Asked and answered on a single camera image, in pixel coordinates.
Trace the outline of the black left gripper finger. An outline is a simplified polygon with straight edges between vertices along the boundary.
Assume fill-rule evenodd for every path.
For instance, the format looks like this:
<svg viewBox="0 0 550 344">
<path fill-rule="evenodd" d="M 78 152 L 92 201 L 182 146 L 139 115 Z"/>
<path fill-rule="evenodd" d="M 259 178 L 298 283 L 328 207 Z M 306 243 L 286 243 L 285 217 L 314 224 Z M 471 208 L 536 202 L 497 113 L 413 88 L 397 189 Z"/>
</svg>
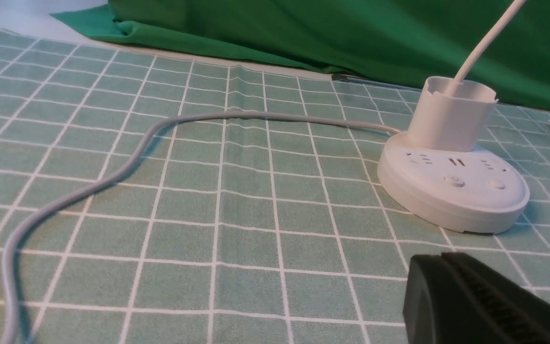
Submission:
<svg viewBox="0 0 550 344">
<path fill-rule="evenodd" d="M 550 303 L 462 252 L 411 257 L 410 344 L 550 344 Z"/>
</svg>

